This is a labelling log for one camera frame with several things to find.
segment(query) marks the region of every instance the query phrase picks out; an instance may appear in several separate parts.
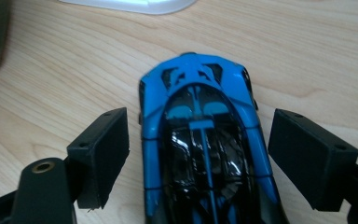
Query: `white object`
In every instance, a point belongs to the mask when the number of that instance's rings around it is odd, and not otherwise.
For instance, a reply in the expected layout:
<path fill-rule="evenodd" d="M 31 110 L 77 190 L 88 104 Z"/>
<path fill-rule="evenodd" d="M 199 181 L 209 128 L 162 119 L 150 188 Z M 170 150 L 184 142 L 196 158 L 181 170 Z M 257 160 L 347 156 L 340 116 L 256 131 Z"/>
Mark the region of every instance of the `white object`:
<path fill-rule="evenodd" d="M 144 14 L 167 14 L 184 9 L 197 0 L 60 0 L 66 3 L 90 7 L 140 12 Z"/>

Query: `black plastic block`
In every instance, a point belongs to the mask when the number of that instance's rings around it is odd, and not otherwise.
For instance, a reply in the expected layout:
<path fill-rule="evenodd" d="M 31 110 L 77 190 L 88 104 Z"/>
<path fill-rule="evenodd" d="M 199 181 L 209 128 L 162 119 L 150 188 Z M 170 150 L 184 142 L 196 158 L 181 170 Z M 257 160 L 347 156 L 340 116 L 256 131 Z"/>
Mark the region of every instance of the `black plastic block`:
<path fill-rule="evenodd" d="M 22 170 L 10 223 L 76 223 L 64 161 L 47 158 Z"/>
<path fill-rule="evenodd" d="M 313 209 L 339 211 L 358 149 L 301 115 L 277 109 L 268 152 Z"/>
<path fill-rule="evenodd" d="M 68 148 L 68 163 L 85 167 L 84 183 L 77 197 L 79 208 L 104 207 L 129 155 L 127 109 L 98 117 Z"/>

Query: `wood grain surface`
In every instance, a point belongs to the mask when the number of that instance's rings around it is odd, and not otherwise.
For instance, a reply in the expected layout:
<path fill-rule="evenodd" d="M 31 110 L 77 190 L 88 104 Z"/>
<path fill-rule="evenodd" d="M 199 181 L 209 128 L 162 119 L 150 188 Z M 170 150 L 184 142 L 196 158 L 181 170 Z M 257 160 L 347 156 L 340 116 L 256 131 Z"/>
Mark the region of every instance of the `wood grain surface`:
<path fill-rule="evenodd" d="M 12 2 L 0 67 L 0 196 L 17 187 L 26 165 L 65 158 L 99 115 L 126 106 L 131 154 L 110 200 L 104 210 L 76 214 L 78 223 L 144 223 L 137 85 L 186 51 L 247 67 L 266 139 L 279 107 L 358 147 L 358 0 L 199 0 L 162 16 Z M 339 213 L 311 210 L 272 165 L 291 223 L 346 223 L 347 203 Z"/>

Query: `car vent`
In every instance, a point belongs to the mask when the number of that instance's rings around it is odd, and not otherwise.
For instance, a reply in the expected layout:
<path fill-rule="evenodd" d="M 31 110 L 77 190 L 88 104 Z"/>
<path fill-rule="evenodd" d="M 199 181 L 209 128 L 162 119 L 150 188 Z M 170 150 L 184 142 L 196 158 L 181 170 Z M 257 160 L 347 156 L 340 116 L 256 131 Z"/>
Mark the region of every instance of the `car vent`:
<path fill-rule="evenodd" d="M 211 68 L 214 79 L 216 80 L 217 83 L 220 84 L 222 80 L 223 68 L 217 63 L 208 63 L 205 65 Z"/>
<path fill-rule="evenodd" d="M 204 72 L 199 72 L 200 77 L 205 77 L 207 80 L 210 80 L 209 77 Z"/>
<path fill-rule="evenodd" d="M 169 89 L 171 87 L 171 73 L 175 68 L 166 69 L 162 72 L 161 79 L 165 85 L 165 88 Z"/>
<path fill-rule="evenodd" d="M 246 70 L 246 68 L 243 68 L 242 70 L 242 77 L 245 80 L 246 87 L 248 88 L 248 91 L 252 93 L 252 84 L 251 84 L 251 78 L 249 77 L 249 73 Z"/>
<path fill-rule="evenodd" d="M 178 79 L 176 79 L 175 85 L 179 84 L 181 79 L 185 79 L 185 73 L 182 73 L 178 76 Z"/>
<path fill-rule="evenodd" d="M 141 80 L 141 82 L 139 83 L 139 101 L 140 101 L 140 105 L 141 105 L 141 112 L 144 111 L 144 97 L 145 97 L 145 86 L 146 84 Z"/>

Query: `model car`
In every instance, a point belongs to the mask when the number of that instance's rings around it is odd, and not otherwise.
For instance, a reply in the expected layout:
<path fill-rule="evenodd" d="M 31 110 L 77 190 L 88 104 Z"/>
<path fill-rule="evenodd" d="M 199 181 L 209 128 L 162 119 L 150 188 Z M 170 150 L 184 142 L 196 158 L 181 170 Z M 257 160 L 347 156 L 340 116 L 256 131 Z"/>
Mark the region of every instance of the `model car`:
<path fill-rule="evenodd" d="M 139 94 L 146 223 L 287 223 L 244 66 L 182 54 Z"/>

